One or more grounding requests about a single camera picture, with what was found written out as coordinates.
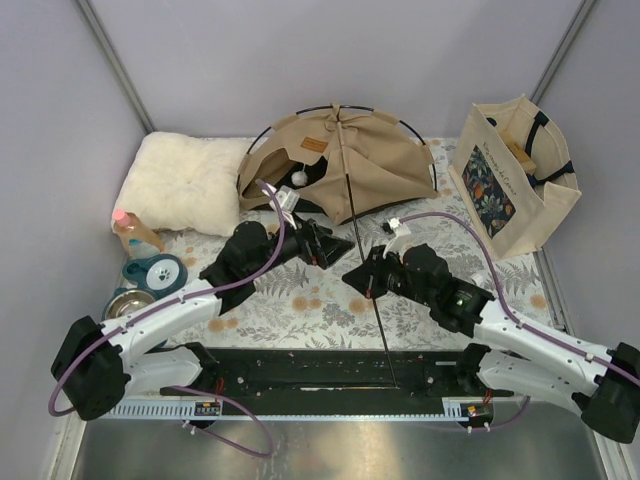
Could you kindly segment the beige fabric pet tent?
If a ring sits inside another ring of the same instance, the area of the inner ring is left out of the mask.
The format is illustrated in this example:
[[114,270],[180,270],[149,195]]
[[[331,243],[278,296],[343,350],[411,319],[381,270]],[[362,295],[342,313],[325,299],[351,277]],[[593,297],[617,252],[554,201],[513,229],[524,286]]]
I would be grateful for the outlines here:
[[266,208],[259,181],[292,189],[298,212],[322,213],[336,225],[438,195],[433,156],[413,127],[344,104],[300,110],[261,132],[238,168],[241,209]]

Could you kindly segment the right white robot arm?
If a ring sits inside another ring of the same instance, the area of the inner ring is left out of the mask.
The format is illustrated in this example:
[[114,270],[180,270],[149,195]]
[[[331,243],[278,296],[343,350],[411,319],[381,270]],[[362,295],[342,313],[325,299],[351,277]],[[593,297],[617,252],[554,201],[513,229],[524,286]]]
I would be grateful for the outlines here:
[[639,351],[586,342],[528,319],[515,320],[489,291],[451,274],[427,245],[404,255],[373,248],[343,281],[370,299],[392,292],[425,305],[442,328],[471,339],[455,371],[464,394],[504,390],[538,398],[576,415],[622,443],[639,427]]

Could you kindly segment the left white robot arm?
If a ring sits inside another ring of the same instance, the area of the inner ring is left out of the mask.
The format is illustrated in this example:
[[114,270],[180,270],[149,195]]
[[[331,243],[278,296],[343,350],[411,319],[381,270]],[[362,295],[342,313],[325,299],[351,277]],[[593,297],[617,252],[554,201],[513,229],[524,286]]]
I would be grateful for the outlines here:
[[56,385],[50,415],[64,414],[56,407],[59,395],[69,400],[71,412],[90,421],[139,393],[164,388],[209,393],[217,372],[203,349],[162,350],[160,344],[238,307],[270,270],[292,259],[326,270],[353,247],[314,220],[282,222],[274,234],[259,222],[241,223],[214,262],[174,293],[132,314],[101,323],[84,316],[71,324],[51,366]]

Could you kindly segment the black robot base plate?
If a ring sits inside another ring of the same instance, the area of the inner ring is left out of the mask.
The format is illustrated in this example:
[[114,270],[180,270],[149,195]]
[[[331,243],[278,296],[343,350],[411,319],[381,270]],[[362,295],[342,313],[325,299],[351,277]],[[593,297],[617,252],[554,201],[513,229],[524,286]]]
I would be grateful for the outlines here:
[[232,399],[285,392],[399,391],[419,397],[482,398],[479,381],[459,375],[461,351],[214,349],[191,344],[203,369],[191,389]]

